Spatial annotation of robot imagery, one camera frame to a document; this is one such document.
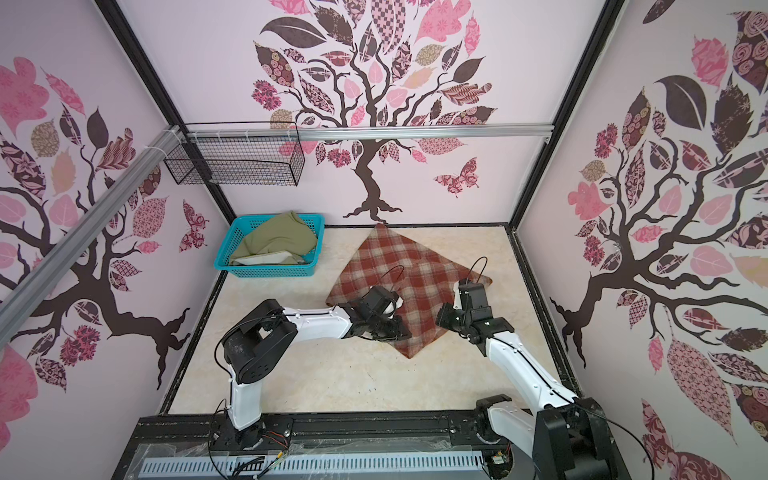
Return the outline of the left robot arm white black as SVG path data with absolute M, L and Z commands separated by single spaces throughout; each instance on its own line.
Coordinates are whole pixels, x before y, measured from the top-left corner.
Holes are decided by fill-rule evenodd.
M 261 302 L 219 341 L 230 384 L 227 415 L 234 429 L 243 432 L 261 420 L 263 380 L 292 344 L 355 337 L 383 343 L 408 340 L 411 332 L 397 314 L 402 304 L 396 292 L 380 285 L 325 309 L 292 309 L 275 299 Z

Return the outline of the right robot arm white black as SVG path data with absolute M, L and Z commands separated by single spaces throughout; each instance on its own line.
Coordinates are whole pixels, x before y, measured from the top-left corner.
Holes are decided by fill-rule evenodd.
M 458 281 L 436 324 L 476 346 L 524 400 L 524 409 L 511 400 L 485 406 L 485 423 L 530 458 L 539 479 L 629 477 L 600 405 L 578 397 L 542 366 L 512 325 L 493 315 L 483 284 Z

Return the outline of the red plaid skirt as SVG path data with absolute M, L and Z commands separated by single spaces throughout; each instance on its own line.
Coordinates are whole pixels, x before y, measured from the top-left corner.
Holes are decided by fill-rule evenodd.
M 403 300 L 397 310 L 411 338 L 394 348 L 408 359 L 444 335 L 436 315 L 454 301 L 454 285 L 470 274 L 468 267 L 395 231 L 375 227 L 334 283 L 326 303 L 335 305 L 361 297 L 380 285 Z

